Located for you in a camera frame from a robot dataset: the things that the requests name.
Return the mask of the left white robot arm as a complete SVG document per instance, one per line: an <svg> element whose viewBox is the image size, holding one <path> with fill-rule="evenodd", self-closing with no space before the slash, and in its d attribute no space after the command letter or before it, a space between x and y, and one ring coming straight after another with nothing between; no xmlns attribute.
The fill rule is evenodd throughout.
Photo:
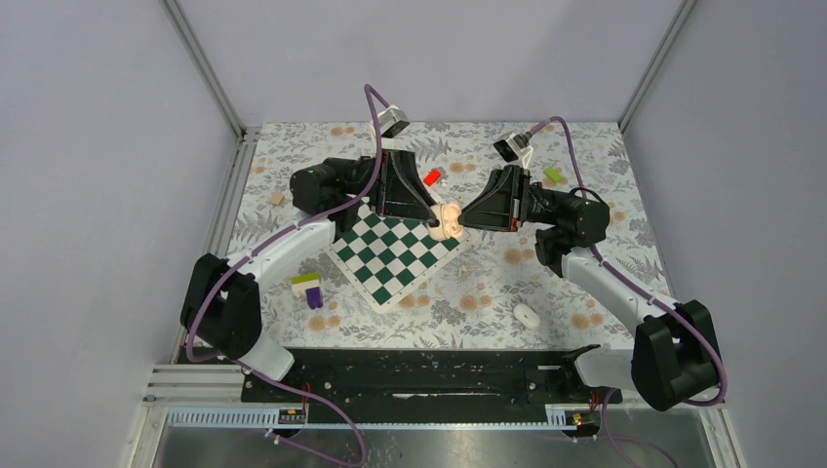
<svg viewBox="0 0 827 468"><path fill-rule="evenodd" d="M293 354L262 327L260 296L311 254L341 239L363 206L386 218L423 224L436 220L433 197L408 150L384 149L379 156L327 158L294 172L290 193L295 221L250 253L195 263L180 313L191 339L201 338L217 355L265 376L265 388L281 401L301 391Z"/></svg>

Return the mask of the beige earbud charging case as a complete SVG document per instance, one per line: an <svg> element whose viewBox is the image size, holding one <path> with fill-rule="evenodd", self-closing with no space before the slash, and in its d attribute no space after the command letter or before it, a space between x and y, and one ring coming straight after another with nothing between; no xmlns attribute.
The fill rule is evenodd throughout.
<svg viewBox="0 0 827 468"><path fill-rule="evenodd" d="M458 239L464 233L459 222L462 214L461 206L456 203L437 204L430 207L437 222L436 226L428 225L428 234L431 239L443 242L449 239Z"/></svg>

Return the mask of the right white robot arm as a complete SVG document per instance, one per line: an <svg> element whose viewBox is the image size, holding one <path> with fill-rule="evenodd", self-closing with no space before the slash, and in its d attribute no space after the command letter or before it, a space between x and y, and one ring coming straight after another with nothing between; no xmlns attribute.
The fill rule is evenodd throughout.
<svg viewBox="0 0 827 468"><path fill-rule="evenodd" d="M559 376L561 392L582 402L597 388L636 392L651 408L711 407L728 390L710 311L696 300L658 295L612 265L597 245L607 237L610 206L595 191L546 189L509 165L491 173L480 195L460 212L462 226L515 232L535 223L539 263L590 294L633 335L628 348L587 346Z"/></svg>

